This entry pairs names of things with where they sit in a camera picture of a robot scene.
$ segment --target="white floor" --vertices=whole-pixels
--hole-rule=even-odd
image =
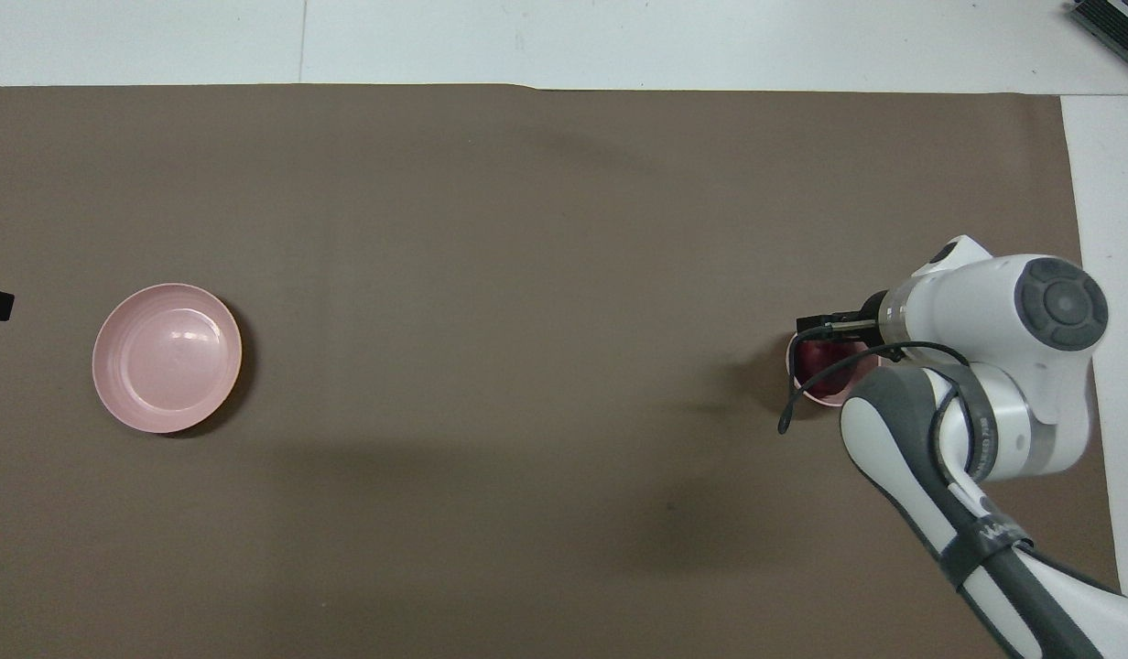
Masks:
[[[1112,308],[1095,367],[1128,594],[1128,65],[1066,10],[1059,0],[0,0],[0,85],[1065,95],[1084,265]]]

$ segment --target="white robot link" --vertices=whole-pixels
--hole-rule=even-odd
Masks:
[[[961,236],[856,313],[802,317],[797,342],[871,349],[840,410],[853,463],[902,515],[1013,657],[1128,657],[1128,598],[1039,554],[980,482],[1073,466],[1086,447],[1086,369],[1109,309],[1092,276],[1041,254],[992,257]]]

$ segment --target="brown paper mat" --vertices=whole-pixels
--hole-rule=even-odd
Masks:
[[[0,657],[998,653],[846,458],[794,318],[970,234],[1078,255],[1055,97],[0,88]],[[100,408],[161,281],[246,363]],[[1116,582],[1100,442],[993,487]]]

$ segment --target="table surface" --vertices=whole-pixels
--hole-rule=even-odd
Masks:
[[[835,410],[778,437],[783,349],[949,221],[1077,258],[1061,126],[1015,94],[0,88],[0,656],[989,656]],[[87,346],[186,279],[246,363],[147,437]],[[990,492],[1113,583],[1089,448]]]
[[[1057,0],[0,0],[0,86],[510,82],[1061,95],[1082,257],[1113,309],[1096,352],[1096,390],[1128,594],[1128,65],[1066,10]]]

